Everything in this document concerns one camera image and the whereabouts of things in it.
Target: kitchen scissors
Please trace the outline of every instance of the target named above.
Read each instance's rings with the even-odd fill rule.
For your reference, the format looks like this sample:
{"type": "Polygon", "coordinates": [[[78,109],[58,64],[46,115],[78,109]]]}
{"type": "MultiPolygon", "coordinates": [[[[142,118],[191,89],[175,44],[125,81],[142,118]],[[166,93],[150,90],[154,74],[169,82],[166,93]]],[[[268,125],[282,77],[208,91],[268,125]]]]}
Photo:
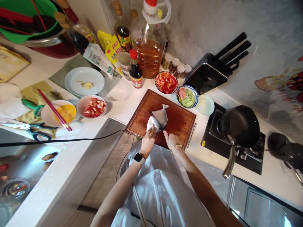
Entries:
{"type": "Polygon", "coordinates": [[[16,121],[13,119],[7,119],[9,120],[11,123],[1,123],[1,125],[3,126],[7,126],[10,128],[19,128],[22,130],[26,130],[28,131],[34,138],[34,140],[36,141],[45,141],[45,139],[41,139],[41,137],[46,138],[46,141],[51,140],[51,135],[43,133],[43,132],[39,132],[39,131],[35,131],[32,128],[41,128],[41,129],[48,129],[48,130],[53,130],[56,129],[58,127],[50,127],[50,126],[46,126],[44,123],[40,123],[40,124],[25,124],[23,122],[20,121],[16,121]]]}

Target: marble backsplash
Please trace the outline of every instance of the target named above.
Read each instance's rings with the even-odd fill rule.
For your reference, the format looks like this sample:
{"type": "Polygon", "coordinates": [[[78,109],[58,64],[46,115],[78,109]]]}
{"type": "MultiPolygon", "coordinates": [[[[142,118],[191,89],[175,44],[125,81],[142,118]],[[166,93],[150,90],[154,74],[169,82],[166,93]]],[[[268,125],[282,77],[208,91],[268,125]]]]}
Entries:
{"type": "MultiPolygon", "coordinates": [[[[140,8],[142,0],[130,0],[140,8]]],[[[298,143],[303,139],[303,1],[171,0],[168,52],[192,67],[241,32],[249,55],[219,87],[298,143]]]]}

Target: forearm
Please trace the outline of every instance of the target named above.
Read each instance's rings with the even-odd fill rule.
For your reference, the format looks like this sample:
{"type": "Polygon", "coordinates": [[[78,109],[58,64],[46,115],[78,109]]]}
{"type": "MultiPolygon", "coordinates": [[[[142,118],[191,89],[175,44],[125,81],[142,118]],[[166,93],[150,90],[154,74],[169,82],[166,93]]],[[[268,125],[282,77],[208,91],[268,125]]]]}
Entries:
{"type": "Polygon", "coordinates": [[[182,149],[174,151],[175,156],[184,166],[193,189],[210,213],[217,227],[240,227],[242,224],[227,209],[215,190],[182,149]]]}
{"type": "Polygon", "coordinates": [[[91,226],[104,226],[104,222],[112,222],[117,211],[121,208],[129,194],[135,177],[138,175],[141,164],[133,161],[121,178],[106,196],[100,206],[91,226]]]}

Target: woman's right hand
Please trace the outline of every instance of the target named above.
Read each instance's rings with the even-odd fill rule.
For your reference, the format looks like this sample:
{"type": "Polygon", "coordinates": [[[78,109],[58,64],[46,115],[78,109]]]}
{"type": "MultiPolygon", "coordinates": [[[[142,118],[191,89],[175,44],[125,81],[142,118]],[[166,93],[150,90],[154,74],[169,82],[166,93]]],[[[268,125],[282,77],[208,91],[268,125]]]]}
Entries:
{"type": "Polygon", "coordinates": [[[166,139],[166,143],[169,149],[172,149],[175,145],[180,144],[179,138],[174,134],[168,134],[167,131],[163,131],[166,139]]]}

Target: watch face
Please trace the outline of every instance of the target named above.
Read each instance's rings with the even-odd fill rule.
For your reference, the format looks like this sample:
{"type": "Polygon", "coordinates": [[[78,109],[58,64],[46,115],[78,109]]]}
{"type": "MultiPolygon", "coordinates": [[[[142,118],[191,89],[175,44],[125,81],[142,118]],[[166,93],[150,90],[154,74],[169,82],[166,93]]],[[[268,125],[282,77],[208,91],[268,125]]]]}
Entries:
{"type": "Polygon", "coordinates": [[[140,162],[142,158],[143,158],[143,156],[142,156],[141,154],[137,153],[137,154],[135,155],[135,157],[134,157],[134,160],[135,160],[136,162],[140,162]]]}

